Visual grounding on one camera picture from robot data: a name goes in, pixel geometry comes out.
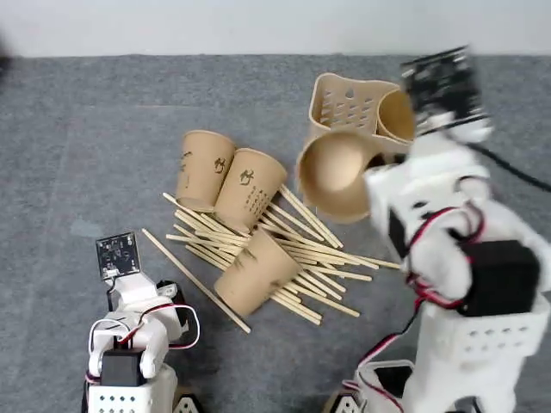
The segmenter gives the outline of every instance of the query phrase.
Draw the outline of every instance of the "brown paper cup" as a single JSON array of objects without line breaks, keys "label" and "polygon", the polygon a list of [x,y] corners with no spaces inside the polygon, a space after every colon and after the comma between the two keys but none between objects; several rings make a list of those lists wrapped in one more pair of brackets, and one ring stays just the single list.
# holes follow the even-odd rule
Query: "brown paper cup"
[{"label": "brown paper cup", "polygon": [[195,211],[211,212],[232,163],[235,144],[210,131],[183,135],[176,200]]},{"label": "brown paper cup", "polygon": [[277,241],[266,231],[257,229],[216,281],[214,290],[235,312],[246,317],[299,271],[300,265]]},{"label": "brown paper cup", "polygon": [[217,218],[249,232],[286,178],[287,171],[274,158],[253,149],[237,150],[214,207]]},{"label": "brown paper cup", "polygon": [[383,96],[377,108],[377,133],[407,142],[415,138],[415,114],[406,93],[393,90]]},{"label": "brown paper cup", "polygon": [[351,130],[326,133],[300,154],[297,176],[306,200],[330,219],[348,224],[369,214],[365,169],[385,164],[374,137]]}]

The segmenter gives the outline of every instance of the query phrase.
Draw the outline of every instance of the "circuit board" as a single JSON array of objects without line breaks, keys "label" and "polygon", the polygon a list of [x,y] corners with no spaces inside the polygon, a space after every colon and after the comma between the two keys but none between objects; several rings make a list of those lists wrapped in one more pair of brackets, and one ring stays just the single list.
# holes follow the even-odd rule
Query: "circuit board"
[{"label": "circuit board", "polygon": [[138,246],[133,232],[98,239],[96,251],[102,280],[140,271]]},{"label": "circuit board", "polygon": [[406,62],[401,70],[418,126],[442,113],[452,114],[447,127],[487,118],[466,47]]}]

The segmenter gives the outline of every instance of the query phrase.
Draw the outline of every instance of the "wooden stick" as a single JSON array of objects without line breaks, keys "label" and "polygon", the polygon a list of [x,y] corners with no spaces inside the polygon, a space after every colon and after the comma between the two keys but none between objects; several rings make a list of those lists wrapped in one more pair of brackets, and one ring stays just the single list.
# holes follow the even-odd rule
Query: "wooden stick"
[{"label": "wooden stick", "polygon": [[295,305],[291,305],[289,304],[287,301],[285,301],[284,299],[280,299],[279,297],[275,297],[275,296],[272,296],[270,297],[271,299],[273,299],[276,303],[279,303],[281,305],[283,305],[284,307],[288,308],[290,311],[298,314],[299,316],[305,318],[306,320],[308,320],[309,322],[311,323],[314,323],[316,325],[321,325],[321,321],[318,320],[317,318],[314,318],[314,317],[311,317],[309,316],[308,314],[306,314],[305,312],[299,310]]},{"label": "wooden stick", "polygon": [[287,239],[277,238],[277,242],[286,246],[302,248],[304,250],[313,250],[315,252],[319,252],[327,255],[342,257],[343,259],[346,260],[346,262],[349,262],[349,263],[355,263],[357,265],[365,265],[372,269],[379,269],[379,266],[376,264],[373,264],[371,262],[363,262],[362,260],[355,258],[351,254],[347,254],[341,250],[335,250],[334,248],[327,247],[326,245],[322,245],[321,243],[315,243],[314,241],[309,241],[308,243],[301,243],[297,241],[289,241]]},{"label": "wooden stick", "polygon": [[229,318],[231,318],[245,333],[251,333],[251,327],[243,322],[226,304],[218,299],[213,293],[208,290],[203,284],[184,267],[184,265],[178,261],[178,259],[170,252],[164,245],[162,245],[147,229],[141,230],[144,235],[169,259],[174,265],[180,269],[186,275],[191,282],[195,284],[207,297],[209,297]]},{"label": "wooden stick", "polygon": [[341,258],[338,256],[330,256],[328,254],[323,254],[320,252],[315,252],[310,250],[303,250],[301,248],[291,247],[288,245],[283,245],[283,248],[291,256],[300,256],[304,258],[310,258],[310,259],[316,260],[317,262],[329,262],[337,265],[345,265],[345,264],[358,265],[358,264],[355,264],[354,262],[348,262],[344,258]]},{"label": "wooden stick", "polygon": [[186,230],[185,228],[181,227],[180,225],[178,224],[174,224],[172,225],[174,228],[176,228],[177,230],[179,230],[183,235],[185,235],[186,237],[190,237],[190,238],[196,238],[196,236],[194,234],[192,234],[191,232],[189,232],[188,230]]},{"label": "wooden stick", "polygon": [[329,264],[327,262],[322,262],[321,265],[323,265],[324,267],[329,268],[329,269],[336,269],[335,267],[333,267],[331,264]]},{"label": "wooden stick", "polygon": [[293,215],[291,215],[290,213],[288,213],[287,211],[285,211],[283,208],[279,207],[278,205],[274,204],[274,203],[271,203],[269,204],[269,206],[274,210],[276,211],[277,213],[279,213],[283,218],[287,219],[288,221],[290,221],[292,224],[295,224],[296,226],[298,226],[299,228],[301,228],[304,232],[307,232],[308,234],[310,234],[312,237],[316,238],[317,240],[321,241],[322,243],[325,241],[325,239],[320,236],[316,231],[312,230],[309,226],[307,225],[304,225],[302,222],[300,222],[297,218],[295,218]]},{"label": "wooden stick", "polygon": [[232,256],[238,256],[241,252],[242,248],[235,246],[235,245],[223,245],[221,247],[217,247],[219,250],[222,250],[226,252],[227,254],[231,254]]},{"label": "wooden stick", "polygon": [[325,274],[320,273],[319,271],[309,270],[312,274],[316,275],[320,280],[323,280],[325,283],[329,284],[336,290],[340,291],[341,293],[346,293],[346,288],[341,286],[338,282],[332,280],[330,277],[328,277]]},{"label": "wooden stick", "polygon": [[285,290],[284,288],[280,288],[279,290],[277,290],[277,292],[279,294],[282,294],[284,295],[285,297],[287,297],[288,299],[291,299],[293,300],[295,303],[297,304],[300,304],[302,302],[302,300],[297,297],[296,295],[294,295],[293,293],[290,293],[289,291]]},{"label": "wooden stick", "polygon": [[388,261],[382,261],[378,260],[376,258],[370,258],[368,256],[354,256],[355,258],[359,259],[360,261],[367,261],[372,262],[373,264],[380,265],[381,267],[388,267],[393,269],[401,269],[401,265],[397,264],[396,262],[388,262]]},{"label": "wooden stick", "polygon": [[321,314],[319,314],[318,312],[314,311],[314,310],[311,310],[310,308],[306,307],[305,305],[303,304],[299,304],[293,300],[289,300],[287,297],[285,297],[284,295],[281,295],[278,291],[276,291],[274,293],[274,297],[279,297],[281,299],[284,299],[285,301],[287,301],[289,304],[291,305],[294,305],[296,306],[296,308],[299,308],[301,309],[302,311],[304,311],[306,314],[308,314],[310,317],[313,317],[313,318],[317,318],[319,321],[321,321],[322,319],[322,316]]},{"label": "wooden stick", "polygon": [[174,198],[171,194],[167,194],[166,192],[163,192],[163,197],[172,204],[176,205],[177,208],[184,209],[183,205],[178,204],[178,201],[176,198]]},{"label": "wooden stick", "polygon": [[191,252],[193,255],[198,256],[203,261],[208,262],[211,265],[214,265],[216,268],[221,269],[222,271],[226,271],[226,267],[220,264],[219,262],[212,259],[210,256],[207,256],[203,254],[201,251],[199,251],[197,248],[193,247],[192,245],[186,245],[186,250]]},{"label": "wooden stick", "polygon": [[192,237],[180,237],[179,235],[166,234],[166,239],[172,241],[180,241],[182,243],[198,243],[200,245],[210,245],[211,247],[222,248],[227,245],[224,243],[217,243],[216,241],[208,241],[206,239],[192,238]]},{"label": "wooden stick", "polygon": [[302,267],[304,269],[314,269],[316,271],[319,271],[320,273],[342,275],[344,278],[351,278],[353,280],[371,281],[373,279],[369,275],[347,273],[346,271],[339,271],[338,269],[314,267],[313,265],[308,265],[308,264],[304,264]]},{"label": "wooden stick", "polygon": [[298,294],[299,293],[299,290],[297,290],[296,288],[294,288],[293,286],[289,285],[289,283],[285,284],[283,286],[283,288],[285,288],[287,291],[289,291],[290,293],[292,294]]},{"label": "wooden stick", "polygon": [[327,297],[327,293],[319,288],[317,288],[314,284],[312,284],[310,281],[306,280],[302,276],[298,276],[294,278],[294,281],[298,282],[299,284],[302,284],[302,286],[308,288],[313,293],[316,293],[318,295],[321,295],[322,297]]},{"label": "wooden stick", "polygon": [[182,222],[189,225],[191,228],[193,228],[196,231],[210,231],[208,227],[206,227],[201,222],[197,221],[196,219],[193,219],[189,215],[186,215],[182,211],[178,210],[174,213],[174,216],[178,219],[180,219]]},{"label": "wooden stick", "polygon": [[246,238],[239,237],[237,235],[222,234],[220,232],[195,231],[195,235],[197,237],[214,238],[214,241],[220,240],[225,243],[231,243],[233,245],[237,245],[238,247],[243,247],[247,245],[247,242],[248,242]]},{"label": "wooden stick", "polygon": [[[356,264],[356,265],[358,265],[360,263],[360,261],[357,258],[351,256],[350,254],[346,254],[345,252],[342,252],[340,250],[334,250],[334,249],[331,249],[329,247],[325,247],[324,245],[322,245],[320,243],[316,243],[315,241],[311,241],[311,240],[303,238],[301,236],[296,236],[296,235],[294,235],[290,232],[286,232],[286,231],[280,230],[279,228],[275,228],[275,227],[272,227],[272,226],[269,226],[269,225],[266,225],[266,224],[259,224],[258,226],[264,228],[266,231],[271,231],[271,232],[274,232],[276,234],[280,234],[280,235],[283,235],[284,237],[291,238],[291,239],[295,240],[295,241],[287,241],[285,239],[281,240],[280,238],[277,238],[276,240],[278,242],[280,242],[281,244],[283,244],[283,245],[298,248],[302,244],[303,246],[310,247],[310,248],[308,248],[309,250],[316,250],[317,252],[320,252],[320,253],[326,251],[325,249],[328,249],[333,254],[338,253],[339,256],[345,257],[346,262],[348,262],[348,263],[352,263],[352,264]],[[365,262],[363,265],[366,265],[366,266],[371,267],[373,269],[379,269],[378,265],[373,264],[371,262]]]},{"label": "wooden stick", "polygon": [[335,248],[338,248],[338,243],[336,243],[332,237],[327,235],[325,231],[318,225],[315,219],[312,219],[310,215],[306,212],[306,207],[302,205],[298,199],[293,194],[290,194],[291,191],[286,191],[284,187],[282,186],[279,190],[280,194],[282,194],[283,198],[287,200],[289,204],[291,204],[291,207],[294,208],[294,210],[299,213],[302,218],[304,218],[308,224],[321,236],[324,240],[326,240],[330,245],[332,245]]},{"label": "wooden stick", "polygon": [[291,228],[289,225],[287,225],[285,222],[283,222],[281,219],[276,217],[273,213],[266,210],[264,211],[264,215],[272,220],[276,225],[279,225],[284,231],[291,232],[292,234],[296,236],[300,236],[300,234],[295,231],[293,228]]},{"label": "wooden stick", "polygon": [[219,263],[222,267],[224,267],[224,271],[227,270],[227,268],[232,265],[230,262],[226,261],[224,258],[220,257],[218,254],[213,253],[209,248],[213,247],[205,247],[202,245],[189,245],[189,247],[194,248],[206,256],[210,256],[213,260],[215,260],[217,263]]},{"label": "wooden stick", "polygon": [[316,265],[318,263],[317,261],[311,260],[309,258],[302,258],[301,256],[294,256],[293,254],[291,254],[291,256],[293,257],[293,259],[295,261],[297,261],[300,264]]},{"label": "wooden stick", "polygon": [[211,246],[207,245],[207,246],[205,246],[205,248],[207,250],[210,250],[213,254],[216,254],[217,256],[220,256],[220,258],[225,259],[229,263],[232,263],[233,260],[235,260],[235,256],[233,256],[231,254],[228,254],[227,252],[224,252],[222,250],[219,250],[216,247],[211,247]]},{"label": "wooden stick", "polygon": [[270,221],[268,217],[261,216],[261,217],[260,217],[260,221],[261,221],[261,222],[264,222],[264,223],[265,223],[266,225],[268,225],[268,226],[271,226],[271,227],[273,227],[273,228],[277,228],[277,225],[274,224],[272,221]]},{"label": "wooden stick", "polygon": [[300,275],[302,275],[305,279],[307,279],[308,281],[310,281],[311,283],[313,283],[317,288],[319,288],[320,290],[328,293],[329,295],[331,295],[334,299],[338,299],[339,301],[341,301],[343,299],[343,296],[342,295],[339,295],[337,293],[335,293],[333,290],[331,290],[327,285],[325,285],[323,282],[321,282],[320,280],[317,280],[316,278],[314,278],[313,276],[311,276],[309,273],[307,273],[306,271],[302,271],[300,273]]},{"label": "wooden stick", "polygon": [[306,221],[308,221],[310,225],[318,230],[321,236],[324,236],[328,243],[335,248],[343,247],[343,243],[340,242],[335,234],[329,231],[329,228],[327,228],[324,223],[312,213],[312,211],[300,202],[300,200],[285,185],[281,186],[280,193],[294,207],[294,209],[296,209],[297,212],[300,213]]},{"label": "wooden stick", "polygon": [[215,231],[215,232],[218,232],[218,228],[216,227],[216,225],[212,225],[207,219],[205,219],[203,217],[202,214],[199,214],[199,213],[196,213],[195,211],[193,211],[192,209],[189,209],[189,208],[186,208],[186,207],[183,207],[182,208],[191,218],[195,219],[196,221],[199,221],[201,222],[203,225],[205,225],[209,231]]},{"label": "wooden stick", "polygon": [[312,293],[307,288],[304,288],[304,287],[301,287],[301,286],[293,286],[293,287],[296,288],[297,290],[299,290],[299,293],[303,293],[304,295],[307,295],[308,297],[310,297],[312,299],[316,299],[320,303],[327,304],[327,305],[329,305],[329,306],[331,306],[331,307],[333,307],[333,308],[335,308],[339,311],[345,312],[346,314],[350,314],[352,317],[360,317],[360,313],[358,311],[352,310],[351,308],[346,307],[342,304],[336,303],[335,301],[331,301],[330,299],[320,297],[320,296],[318,296],[318,294]]},{"label": "wooden stick", "polygon": [[212,219],[211,217],[209,217],[208,215],[206,215],[205,213],[202,213],[201,216],[211,225],[213,226],[214,228],[216,228],[218,230],[218,232],[224,232],[225,234],[230,234],[232,235],[233,232],[231,230],[228,230],[227,228],[225,228],[225,226],[223,226],[220,222],[218,222],[216,219]]}]

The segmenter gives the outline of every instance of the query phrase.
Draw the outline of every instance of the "white wall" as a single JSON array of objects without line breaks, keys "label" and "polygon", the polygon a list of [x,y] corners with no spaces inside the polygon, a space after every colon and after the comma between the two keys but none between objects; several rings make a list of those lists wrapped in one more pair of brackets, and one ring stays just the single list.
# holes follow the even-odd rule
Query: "white wall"
[{"label": "white wall", "polygon": [[549,0],[0,0],[26,57],[129,53],[551,54]]}]

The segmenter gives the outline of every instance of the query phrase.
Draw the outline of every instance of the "printed logo on cup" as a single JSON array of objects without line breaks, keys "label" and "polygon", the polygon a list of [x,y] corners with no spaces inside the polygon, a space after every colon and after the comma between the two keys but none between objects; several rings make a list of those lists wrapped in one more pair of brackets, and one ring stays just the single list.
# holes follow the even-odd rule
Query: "printed logo on cup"
[{"label": "printed logo on cup", "polygon": [[226,167],[226,159],[224,157],[219,157],[214,161],[215,174],[221,174],[222,172],[224,172],[225,167]]},{"label": "printed logo on cup", "polygon": [[256,217],[260,218],[269,202],[270,197],[266,194],[266,191],[253,185],[252,190],[247,194],[244,209],[248,209],[250,213],[254,213]]},{"label": "printed logo on cup", "polygon": [[193,155],[193,152],[192,151],[187,151],[187,152],[184,152],[181,156],[180,156],[180,160],[182,161],[182,163],[180,164],[180,171],[181,172],[185,172],[185,169],[186,169],[186,157],[191,157]]},{"label": "printed logo on cup", "polygon": [[241,175],[239,176],[240,178],[240,185],[243,185],[243,186],[249,186],[249,184],[251,183],[251,181],[253,179],[255,179],[255,171],[254,170],[244,170],[243,172],[241,172]]}]

